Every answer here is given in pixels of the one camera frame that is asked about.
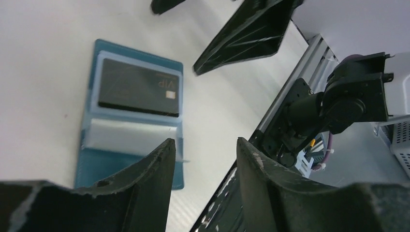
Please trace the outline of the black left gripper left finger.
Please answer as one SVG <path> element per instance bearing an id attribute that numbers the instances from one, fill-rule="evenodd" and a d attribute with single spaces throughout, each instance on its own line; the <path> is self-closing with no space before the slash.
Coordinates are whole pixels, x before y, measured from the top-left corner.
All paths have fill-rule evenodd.
<path id="1" fill-rule="evenodd" d="M 176 162 L 173 139 L 91 187 L 2 181 L 3 232 L 163 232 Z"/>

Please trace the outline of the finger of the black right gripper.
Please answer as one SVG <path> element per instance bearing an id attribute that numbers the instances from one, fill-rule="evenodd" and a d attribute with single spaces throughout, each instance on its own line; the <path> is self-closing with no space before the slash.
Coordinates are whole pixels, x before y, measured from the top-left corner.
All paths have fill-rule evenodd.
<path id="1" fill-rule="evenodd" d="M 153 14 L 161 15 L 183 2 L 185 2 L 185 0 L 152 0 L 150 8 Z"/>
<path id="2" fill-rule="evenodd" d="M 302 0 L 245 0 L 193 65 L 202 75 L 224 65 L 271 57 Z"/>

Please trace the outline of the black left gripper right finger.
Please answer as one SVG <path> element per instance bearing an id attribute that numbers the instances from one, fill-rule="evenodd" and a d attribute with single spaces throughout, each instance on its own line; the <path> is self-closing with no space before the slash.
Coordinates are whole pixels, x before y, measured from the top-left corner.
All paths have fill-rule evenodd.
<path id="1" fill-rule="evenodd" d="M 356 183 L 342 188 L 307 179 L 248 140 L 236 145 L 248 232 L 407 232 L 409 184 Z"/>

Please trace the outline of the black VIP credit card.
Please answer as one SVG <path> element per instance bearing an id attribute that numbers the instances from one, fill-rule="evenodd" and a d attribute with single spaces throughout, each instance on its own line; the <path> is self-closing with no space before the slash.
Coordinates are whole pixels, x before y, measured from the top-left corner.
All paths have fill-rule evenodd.
<path id="1" fill-rule="evenodd" d="M 179 117 L 179 77 L 103 59 L 98 106 Z"/>

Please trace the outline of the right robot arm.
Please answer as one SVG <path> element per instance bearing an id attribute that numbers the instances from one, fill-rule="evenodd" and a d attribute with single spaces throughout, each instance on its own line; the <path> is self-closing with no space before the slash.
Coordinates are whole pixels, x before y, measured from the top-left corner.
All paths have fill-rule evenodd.
<path id="1" fill-rule="evenodd" d="M 202 75 L 224 65 L 277 53 L 300 0 L 246 0 L 193 65 Z M 250 138 L 285 167 L 320 133 L 342 133 L 356 122 L 387 122 L 410 113 L 410 55 L 351 55 L 313 93 L 300 76 L 288 80 Z"/>

